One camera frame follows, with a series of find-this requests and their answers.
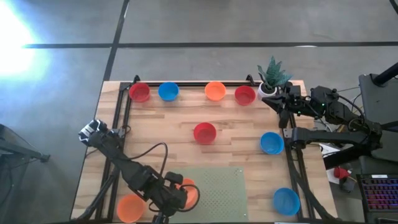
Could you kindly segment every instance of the green perforated plate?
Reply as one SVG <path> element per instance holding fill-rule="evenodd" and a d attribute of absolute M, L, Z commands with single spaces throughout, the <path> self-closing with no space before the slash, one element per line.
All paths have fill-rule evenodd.
<path fill-rule="evenodd" d="M 177 212 L 170 223 L 248 222 L 248 205 L 242 167 L 174 169 L 200 189 L 198 205 Z"/>

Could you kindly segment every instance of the black monitor stand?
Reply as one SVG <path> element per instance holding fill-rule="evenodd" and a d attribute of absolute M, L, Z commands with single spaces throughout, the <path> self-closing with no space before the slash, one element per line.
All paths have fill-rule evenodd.
<path fill-rule="evenodd" d="M 359 85 L 365 116 L 381 124 L 398 121 L 398 63 L 380 75 L 361 75 Z M 378 159 L 398 162 L 398 133 L 383 131 L 383 148 L 372 152 Z"/>

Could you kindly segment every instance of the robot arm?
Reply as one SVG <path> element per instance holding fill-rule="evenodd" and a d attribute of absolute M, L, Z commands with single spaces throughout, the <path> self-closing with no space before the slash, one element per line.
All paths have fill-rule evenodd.
<path fill-rule="evenodd" d="M 339 98 L 343 97 L 335 89 L 318 86 L 311 89 L 311 96 L 301 96 L 300 86 L 287 86 L 280 95 L 265 97 L 262 101 L 277 113 L 290 112 L 315 119 L 325 117 L 327 122 L 347 125 L 350 130 L 347 133 L 328 133 L 305 128 L 286 129 L 285 137 L 293 147 L 305 148 L 311 142 L 333 142 L 380 148 L 381 125 L 367 120 L 363 115 L 352 113 L 346 105 L 338 101 Z"/>
<path fill-rule="evenodd" d="M 150 166 L 144 166 L 130 160 L 121 148 L 121 138 L 115 130 L 109 130 L 106 124 L 96 119 L 79 132 L 80 141 L 101 151 L 117 167 L 129 188 L 144 201 L 151 199 L 162 214 L 170 217 L 181 210 L 187 201 L 187 193 L 175 184 L 182 184 L 180 174 L 168 172 L 163 178 Z"/>

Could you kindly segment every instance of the concrete floor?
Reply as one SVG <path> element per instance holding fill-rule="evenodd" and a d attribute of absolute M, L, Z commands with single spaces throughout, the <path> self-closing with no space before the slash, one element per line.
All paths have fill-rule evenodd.
<path fill-rule="evenodd" d="M 6 34 L 0 36 L 0 123 L 52 155 L 46 164 L 29 166 L 17 199 L 24 213 L 13 223 L 69 219 L 86 151 L 77 132 L 94 117 L 110 53 L 13 47 L 112 43 L 122 4 L 0 2 Z M 397 21 L 388 0 L 132 0 L 120 42 L 398 41 Z M 317 85 L 344 89 L 358 86 L 358 75 L 396 63 L 398 47 L 118 49 L 110 80 L 135 74 L 143 80 L 240 80 L 257 76 L 256 65 L 266 66 L 271 55 L 294 79 L 304 79 L 307 91 Z M 335 195 L 339 217 L 360 220 L 358 209 L 347 212 L 359 200 Z"/>

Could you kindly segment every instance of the white tag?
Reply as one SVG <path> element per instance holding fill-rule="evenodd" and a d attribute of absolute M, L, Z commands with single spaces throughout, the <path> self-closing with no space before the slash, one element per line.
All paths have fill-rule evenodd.
<path fill-rule="evenodd" d="M 388 178 L 388 176 L 379 174 L 379 175 L 372 175 L 372 178 Z"/>

